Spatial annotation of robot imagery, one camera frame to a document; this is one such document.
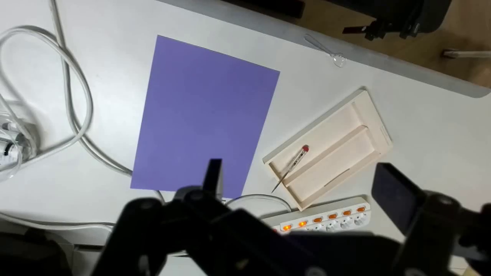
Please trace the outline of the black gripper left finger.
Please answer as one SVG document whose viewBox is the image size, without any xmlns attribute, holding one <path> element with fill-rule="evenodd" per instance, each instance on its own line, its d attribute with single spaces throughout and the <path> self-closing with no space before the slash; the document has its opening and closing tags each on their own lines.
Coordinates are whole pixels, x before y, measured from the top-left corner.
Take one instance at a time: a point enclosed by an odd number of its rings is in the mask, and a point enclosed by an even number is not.
<svg viewBox="0 0 491 276">
<path fill-rule="evenodd" d="M 215 198 L 221 197 L 223 189 L 223 162 L 211 160 L 204 177 L 203 191 Z"/>
</svg>

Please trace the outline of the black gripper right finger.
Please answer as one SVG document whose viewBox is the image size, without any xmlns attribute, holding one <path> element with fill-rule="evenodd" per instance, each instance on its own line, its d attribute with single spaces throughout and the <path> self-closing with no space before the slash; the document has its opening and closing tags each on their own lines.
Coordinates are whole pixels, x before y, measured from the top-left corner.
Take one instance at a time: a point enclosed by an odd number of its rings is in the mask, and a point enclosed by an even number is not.
<svg viewBox="0 0 491 276">
<path fill-rule="evenodd" d="M 392 163 L 379 163 L 375 171 L 372 197 L 384 214 L 405 235 L 427 195 Z"/>
</svg>

